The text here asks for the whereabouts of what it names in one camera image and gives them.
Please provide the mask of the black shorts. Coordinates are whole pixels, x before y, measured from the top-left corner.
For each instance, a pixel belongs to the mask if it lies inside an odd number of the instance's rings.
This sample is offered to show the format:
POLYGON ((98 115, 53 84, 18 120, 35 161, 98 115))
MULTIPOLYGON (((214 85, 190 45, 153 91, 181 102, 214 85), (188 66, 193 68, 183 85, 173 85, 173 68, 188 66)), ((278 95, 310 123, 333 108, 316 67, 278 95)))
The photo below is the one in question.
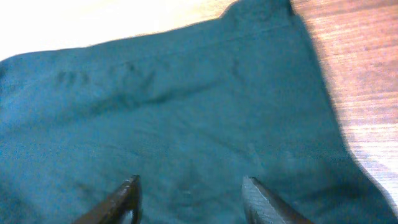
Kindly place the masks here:
POLYGON ((1 62, 1 222, 71 223, 130 176, 144 223, 244 223, 257 177, 315 223, 396 223, 289 1, 1 62))

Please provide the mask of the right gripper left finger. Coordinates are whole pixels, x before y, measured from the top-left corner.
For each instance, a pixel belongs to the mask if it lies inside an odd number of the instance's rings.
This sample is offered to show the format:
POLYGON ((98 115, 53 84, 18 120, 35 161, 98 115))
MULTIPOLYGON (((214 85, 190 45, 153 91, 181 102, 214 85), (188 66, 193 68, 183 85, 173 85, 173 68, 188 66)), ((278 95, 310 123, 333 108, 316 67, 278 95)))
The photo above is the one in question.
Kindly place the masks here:
POLYGON ((73 224, 140 224, 141 205, 141 177, 133 175, 73 224))

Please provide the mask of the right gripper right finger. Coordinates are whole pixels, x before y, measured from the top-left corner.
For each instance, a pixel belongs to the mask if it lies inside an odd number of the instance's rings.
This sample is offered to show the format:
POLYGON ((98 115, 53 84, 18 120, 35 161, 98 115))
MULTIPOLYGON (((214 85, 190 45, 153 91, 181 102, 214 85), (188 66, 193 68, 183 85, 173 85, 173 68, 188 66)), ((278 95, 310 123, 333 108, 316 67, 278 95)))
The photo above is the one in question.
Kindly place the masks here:
POLYGON ((241 190, 250 224, 313 224, 255 177, 244 176, 241 190))

